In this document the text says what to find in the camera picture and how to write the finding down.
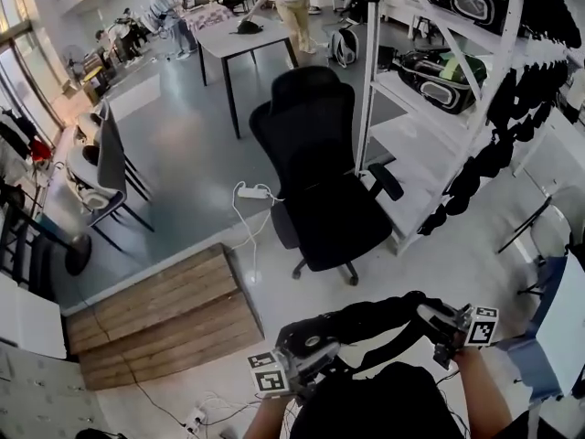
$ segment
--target patterned tablecloth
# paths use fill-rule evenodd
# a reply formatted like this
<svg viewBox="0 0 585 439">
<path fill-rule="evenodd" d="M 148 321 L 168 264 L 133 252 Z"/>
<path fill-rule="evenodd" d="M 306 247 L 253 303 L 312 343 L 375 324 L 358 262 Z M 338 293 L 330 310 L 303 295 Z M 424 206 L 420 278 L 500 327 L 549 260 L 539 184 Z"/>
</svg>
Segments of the patterned tablecloth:
<svg viewBox="0 0 585 439">
<path fill-rule="evenodd" d="M 193 13 L 183 14 L 183 18 L 195 37 L 197 37 L 197 31 L 199 29 L 216 25 L 233 17 L 235 15 L 228 8 L 217 3 L 205 5 Z"/>
</svg>

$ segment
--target white shelving unit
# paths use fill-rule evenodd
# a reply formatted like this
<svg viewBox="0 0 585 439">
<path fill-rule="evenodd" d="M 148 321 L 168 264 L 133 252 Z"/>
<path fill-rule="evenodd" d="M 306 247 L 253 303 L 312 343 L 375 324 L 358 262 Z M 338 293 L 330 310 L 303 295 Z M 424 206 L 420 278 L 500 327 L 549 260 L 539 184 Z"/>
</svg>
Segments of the white shelving unit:
<svg viewBox="0 0 585 439">
<path fill-rule="evenodd" d="M 452 115 L 427 102 L 407 86 L 398 73 L 377 73 L 380 4 L 369 4 L 366 77 L 356 174 L 367 187 L 373 183 L 371 175 L 364 172 L 364 158 L 371 137 L 376 138 L 396 158 L 387 165 L 387 169 L 401 183 L 404 197 L 393 202 L 385 194 L 379 194 L 378 202 L 395 225 L 396 233 L 392 238 L 400 254 L 419 237 L 418 229 L 441 204 L 444 190 L 467 158 L 475 154 L 478 147 L 487 144 L 486 137 L 491 135 L 492 130 L 487 127 L 487 110 L 514 56 L 523 54 L 527 43 L 516 38 L 524 0 L 510 0 L 502 36 L 436 7 L 428 0 L 382 0 L 382 3 L 384 1 L 394 7 L 404 7 L 414 16 L 424 16 L 437 25 L 470 81 L 476 99 L 472 107 L 459 115 Z M 492 54 L 492 63 L 486 64 L 489 65 L 489 81 L 481 89 L 453 33 Z M 396 103 L 406 114 L 372 125 L 371 113 L 376 92 Z"/>
</svg>

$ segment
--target backpack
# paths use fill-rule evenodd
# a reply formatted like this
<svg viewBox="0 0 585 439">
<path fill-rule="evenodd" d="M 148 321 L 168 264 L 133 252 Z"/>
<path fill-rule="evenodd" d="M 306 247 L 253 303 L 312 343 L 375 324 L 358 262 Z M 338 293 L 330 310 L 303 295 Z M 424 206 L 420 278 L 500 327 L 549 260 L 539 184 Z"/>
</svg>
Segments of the backpack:
<svg viewBox="0 0 585 439">
<path fill-rule="evenodd" d="M 359 39 L 356 33 L 347 27 L 334 31 L 329 39 L 329 59 L 334 59 L 344 69 L 354 63 L 359 54 Z"/>
</svg>

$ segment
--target yellow pants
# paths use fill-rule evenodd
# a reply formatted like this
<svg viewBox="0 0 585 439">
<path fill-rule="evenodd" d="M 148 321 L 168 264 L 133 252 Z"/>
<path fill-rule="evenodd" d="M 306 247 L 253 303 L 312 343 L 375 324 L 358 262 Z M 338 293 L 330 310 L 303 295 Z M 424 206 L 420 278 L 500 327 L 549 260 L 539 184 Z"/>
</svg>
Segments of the yellow pants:
<svg viewBox="0 0 585 439">
<path fill-rule="evenodd" d="M 284 25 L 291 31 L 291 43 L 294 52 L 307 51 L 310 47 L 309 38 L 309 9 L 305 0 L 295 2 L 276 2 L 276 9 Z"/>
</svg>

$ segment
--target wooden step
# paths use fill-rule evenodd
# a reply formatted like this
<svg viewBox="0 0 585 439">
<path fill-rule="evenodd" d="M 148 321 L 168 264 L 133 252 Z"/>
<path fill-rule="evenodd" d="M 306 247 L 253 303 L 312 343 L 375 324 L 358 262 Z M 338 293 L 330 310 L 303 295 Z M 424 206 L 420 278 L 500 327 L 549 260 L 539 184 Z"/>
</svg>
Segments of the wooden step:
<svg viewBox="0 0 585 439">
<path fill-rule="evenodd" d="M 220 244 L 68 317 L 67 329 L 92 390 L 155 379 L 262 340 Z"/>
</svg>

